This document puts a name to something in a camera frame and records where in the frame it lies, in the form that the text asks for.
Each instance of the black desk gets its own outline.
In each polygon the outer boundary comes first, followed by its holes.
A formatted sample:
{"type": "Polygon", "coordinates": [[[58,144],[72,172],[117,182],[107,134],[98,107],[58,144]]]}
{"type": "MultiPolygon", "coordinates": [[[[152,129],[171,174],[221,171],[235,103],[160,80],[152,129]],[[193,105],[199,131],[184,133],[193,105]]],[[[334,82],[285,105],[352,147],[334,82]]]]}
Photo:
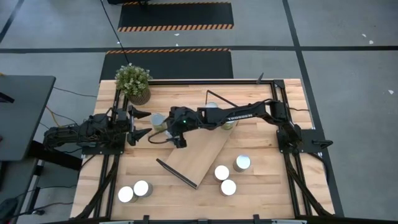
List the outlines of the black desk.
{"type": "MultiPolygon", "coordinates": [[[[7,164],[0,202],[28,190],[39,159],[80,169],[81,159],[56,150],[47,151],[41,143],[33,141],[54,83],[55,77],[50,76],[0,77],[0,92],[14,99],[13,103],[0,103],[0,161],[7,164]]],[[[24,199],[25,195],[19,197],[15,214],[21,212],[24,199]]]]}

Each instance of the black floor mat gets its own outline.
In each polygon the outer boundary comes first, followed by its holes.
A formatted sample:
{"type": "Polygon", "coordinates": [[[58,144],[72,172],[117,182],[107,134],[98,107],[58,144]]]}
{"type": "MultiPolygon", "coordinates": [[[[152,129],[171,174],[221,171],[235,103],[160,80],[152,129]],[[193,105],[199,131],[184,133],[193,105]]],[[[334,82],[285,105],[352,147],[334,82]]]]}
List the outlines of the black floor mat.
{"type": "MultiPolygon", "coordinates": [[[[154,79],[233,78],[229,49],[126,49],[133,65],[150,70],[154,79]]],[[[122,50],[106,53],[101,80],[114,80],[116,70],[126,65],[122,50]]]]}
{"type": "Polygon", "coordinates": [[[120,15],[120,32],[232,29],[231,3],[125,3],[120,15]]]}

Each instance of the wooden board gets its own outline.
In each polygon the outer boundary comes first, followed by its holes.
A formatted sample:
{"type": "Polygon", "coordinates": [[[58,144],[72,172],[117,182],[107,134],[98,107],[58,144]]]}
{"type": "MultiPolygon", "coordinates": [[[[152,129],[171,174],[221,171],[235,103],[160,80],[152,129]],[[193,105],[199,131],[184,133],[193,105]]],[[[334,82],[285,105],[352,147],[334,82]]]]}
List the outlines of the wooden board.
{"type": "Polygon", "coordinates": [[[199,129],[184,134],[187,147],[174,149],[165,162],[158,162],[189,186],[197,189],[218,153],[233,132],[221,127],[209,131],[199,129]]]}
{"type": "MultiPolygon", "coordinates": [[[[285,80],[285,85],[289,105],[297,109],[307,109],[300,80],[288,79],[285,80]]],[[[204,105],[207,90],[237,105],[246,105],[272,96],[267,85],[152,86],[150,102],[137,108],[162,113],[165,116],[168,115],[171,106],[196,109],[204,105]]],[[[95,113],[104,113],[111,107],[114,93],[113,81],[101,82],[95,113]]],[[[214,96],[209,96],[209,101],[214,101],[221,108],[229,107],[214,96]]],[[[312,127],[308,111],[292,110],[291,113],[294,123],[303,129],[312,127]]],[[[150,118],[137,120],[136,126],[150,128],[150,118]]],[[[276,126],[257,118],[239,121],[197,190],[155,161],[157,158],[166,160],[174,150],[173,144],[151,144],[145,137],[137,146],[131,147],[127,144],[119,163],[112,219],[142,220],[143,215],[150,215],[152,220],[252,219],[252,215],[256,213],[260,214],[260,218],[293,218],[287,174],[283,155],[278,151],[276,130],[276,126]],[[240,154],[248,155],[252,165],[245,172],[237,173],[233,170],[232,163],[240,154]],[[219,193],[219,183],[213,178],[214,169],[218,165],[226,165],[230,169],[231,179],[237,184],[235,195],[224,197],[219,193]],[[147,198],[140,198],[136,203],[118,202],[118,190],[126,185],[134,185],[138,180],[152,183],[153,194],[147,198]]],[[[156,137],[161,141],[166,135],[156,137]]],[[[306,154],[300,156],[307,187],[324,208],[333,213],[322,163],[306,154]]],[[[71,217],[82,211],[98,188],[102,160],[102,156],[96,156],[80,172],[71,217]]],[[[107,196],[106,193],[103,197],[101,214],[105,211],[107,196]]],[[[304,213],[298,188],[297,196],[300,210],[304,213]]]]}

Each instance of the wooden table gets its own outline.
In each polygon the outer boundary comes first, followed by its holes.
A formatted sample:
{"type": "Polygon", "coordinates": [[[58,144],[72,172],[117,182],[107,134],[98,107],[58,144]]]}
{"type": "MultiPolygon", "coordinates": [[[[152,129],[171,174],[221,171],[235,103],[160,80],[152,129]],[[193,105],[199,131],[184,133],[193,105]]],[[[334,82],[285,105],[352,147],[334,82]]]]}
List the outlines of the wooden table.
{"type": "MultiPolygon", "coordinates": [[[[307,109],[300,80],[284,81],[290,107],[307,109]]],[[[269,85],[156,85],[151,86],[150,90],[150,101],[136,108],[166,116],[171,106],[187,106],[194,110],[203,106],[207,90],[239,106],[272,98],[269,85]]],[[[106,112],[113,103],[114,94],[114,81],[102,81],[94,113],[106,112]]],[[[230,107],[214,96],[209,96],[209,101],[217,103],[220,108],[230,107]]],[[[291,113],[293,122],[302,129],[312,127],[308,111],[292,110],[291,113]]],[[[150,118],[137,120],[136,126],[138,129],[150,128],[150,118]]],[[[142,220],[143,215],[150,215],[151,220],[252,219],[253,214],[259,214],[260,218],[293,218],[287,173],[283,155],[278,149],[276,130],[276,126],[259,118],[239,121],[197,190],[155,161],[157,158],[166,159],[170,155],[174,149],[171,143],[151,144],[144,137],[135,147],[126,144],[125,153],[119,163],[111,219],[142,220]],[[240,154],[248,155],[252,166],[245,172],[237,173],[233,170],[232,163],[240,154]],[[212,176],[217,165],[226,165],[230,169],[230,179],[237,184],[237,191],[233,196],[224,197],[219,193],[219,184],[212,176]],[[126,185],[132,186],[138,180],[152,183],[153,194],[140,198],[136,203],[119,202],[119,189],[126,185]]],[[[301,160],[309,190],[326,210],[333,213],[322,163],[307,154],[301,154],[301,160]]],[[[103,156],[96,156],[80,172],[71,217],[78,215],[96,192],[102,161],[103,156]]],[[[302,194],[298,187],[296,189],[300,211],[304,214],[302,194]]],[[[107,198],[106,192],[102,215],[107,198]]]]}

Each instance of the plant pot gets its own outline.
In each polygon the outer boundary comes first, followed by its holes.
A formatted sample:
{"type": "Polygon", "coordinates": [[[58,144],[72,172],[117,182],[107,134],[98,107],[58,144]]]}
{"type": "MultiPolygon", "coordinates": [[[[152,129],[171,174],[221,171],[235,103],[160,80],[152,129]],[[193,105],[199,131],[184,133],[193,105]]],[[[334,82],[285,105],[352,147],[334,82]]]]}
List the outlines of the plant pot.
{"type": "Polygon", "coordinates": [[[129,101],[134,104],[134,105],[144,105],[146,104],[149,99],[150,99],[150,90],[149,88],[146,88],[141,96],[128,96],[129,101]]]}

